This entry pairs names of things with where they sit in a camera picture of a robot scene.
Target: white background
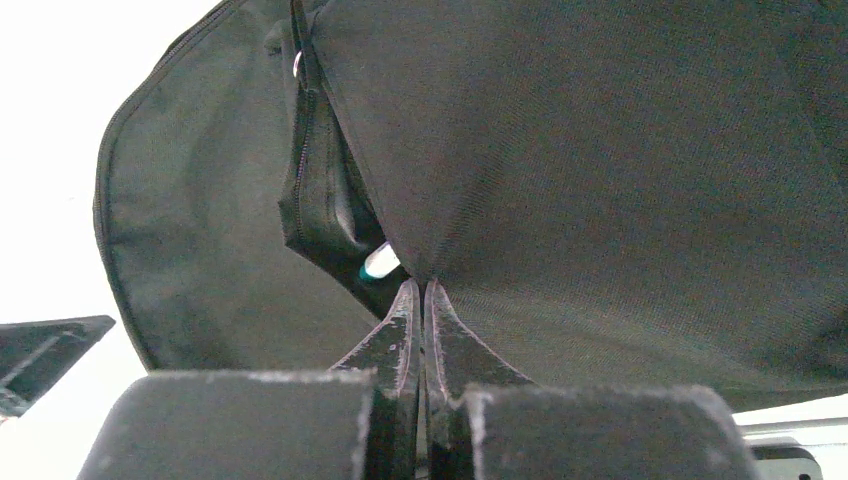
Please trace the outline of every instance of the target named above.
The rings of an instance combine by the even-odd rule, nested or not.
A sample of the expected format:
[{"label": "white background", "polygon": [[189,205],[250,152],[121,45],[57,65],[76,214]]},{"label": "white background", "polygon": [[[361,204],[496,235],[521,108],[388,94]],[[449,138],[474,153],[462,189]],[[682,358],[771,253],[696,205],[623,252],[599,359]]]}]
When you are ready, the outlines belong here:
[{"label": "white background", "polygon": [[[0,323],[119,318],[91,218],[100,138],[171,41],[216,3],[3,2]],[[75,478],[109,407],[142,375],[118,325],[23,418],[0,427],[0,477]],[[848,397],[737,420],[836,416],[848,416]]]}]

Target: black fabric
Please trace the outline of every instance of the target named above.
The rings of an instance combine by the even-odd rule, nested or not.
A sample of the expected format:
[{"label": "black fabric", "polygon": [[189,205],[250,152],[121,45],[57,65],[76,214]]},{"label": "black fabric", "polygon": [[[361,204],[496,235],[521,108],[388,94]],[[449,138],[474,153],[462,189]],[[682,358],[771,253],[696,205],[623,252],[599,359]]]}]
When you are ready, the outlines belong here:
[{"label": "black fabric", "polygon": [[110,282],[150,368],[327,368],[379,318],[284,246],[286,100],[297,83],[274,25],[288,4],[229,2],[224,12],[104,138]]},{"label": "black fabric", "polygon": [[[350,190],[509,364],[737,410],[848,392],[841,4],[304,3]],[[391,296],[284,246],[288,2],[222,8],[104,139],[110,281],[151,367],[330,366]]]},{"label": "black fabric", "polygon": [[844,103],[802,102],[770,5],[332,2],[313,43],[403,265],[506,361],[746,409],[848,391],[816,360],[848,307]]}]

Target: black strap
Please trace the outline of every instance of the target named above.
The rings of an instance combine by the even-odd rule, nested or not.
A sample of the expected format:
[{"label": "black strap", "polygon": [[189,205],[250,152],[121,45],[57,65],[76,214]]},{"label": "black strap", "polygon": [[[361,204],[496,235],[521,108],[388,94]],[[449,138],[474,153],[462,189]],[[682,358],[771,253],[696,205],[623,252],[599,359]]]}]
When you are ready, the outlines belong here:
[{"label": "black strap", "polygon": [[294,51],[298,54],[295,59],[297,77],[304,90],[316,90],[321,85],[320,70],[315,49],[312,48],[309,21],[302,0],[291,0],[291,19]]}]

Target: nylon fabric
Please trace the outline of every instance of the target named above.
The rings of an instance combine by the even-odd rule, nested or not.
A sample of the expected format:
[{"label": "nylon fabric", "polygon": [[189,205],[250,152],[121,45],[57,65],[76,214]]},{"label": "nylon fabric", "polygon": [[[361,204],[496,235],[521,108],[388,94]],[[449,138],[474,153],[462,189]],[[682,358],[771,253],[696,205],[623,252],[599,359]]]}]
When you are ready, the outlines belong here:
[{"label": "nylon fabric", "polygon": [[150,368],[328,368],[378,323],[284,246],[284,3],[240,2],[104,139],[107,270]]},{"label": "nylon fabric", "polygon": [[313,44],[403,265],[506,361],[760,408],[848,392],[819,354],[848,348],[848,204],[815,89],[839,100],[846,58],[801,3],[813,87],[754,2],[332,2]]}]

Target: black plastic piece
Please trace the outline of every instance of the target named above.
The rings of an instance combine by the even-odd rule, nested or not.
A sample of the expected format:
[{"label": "black plastic piece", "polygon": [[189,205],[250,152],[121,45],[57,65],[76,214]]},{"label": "black plastic piece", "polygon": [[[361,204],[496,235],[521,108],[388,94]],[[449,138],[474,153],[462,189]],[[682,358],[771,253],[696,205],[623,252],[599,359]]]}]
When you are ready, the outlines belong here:
[{"label": "black plastic piece", "polygon": [[433,478],[445,470],[455,439],[448,428],[454,409],[469,383],[532,385],[533,381],[506,363],[457,317],[445,289],[437,281],[424,297],[424,369],[427,386],[427,434]]},{"label": "black plastic piece", "polygon": [[114,325],[106,316],[0,325],[0,416],[23,415]]},{"label": "black plastic piece", "polygon": [[418,385],[421,358],[421,304],[413,280],[401,285],[383,320],[333,370],[376,369],[381,390],[372,415],[369,472],[375,478],[412,478],[418,427]]},{"label": "black plastic piece", "polygon": [[472,387],[453,478],[759,478],[730,409],[704,387]]},{"label": "black plastic piece", "polygon": [[168,372],[109,414],[80,480],[362,479],[367,372]]},{"label": "black plastic piece", "polygon": [[756,447],[757,470],[763,480],[823,480],[813,454],[800,447]]}]

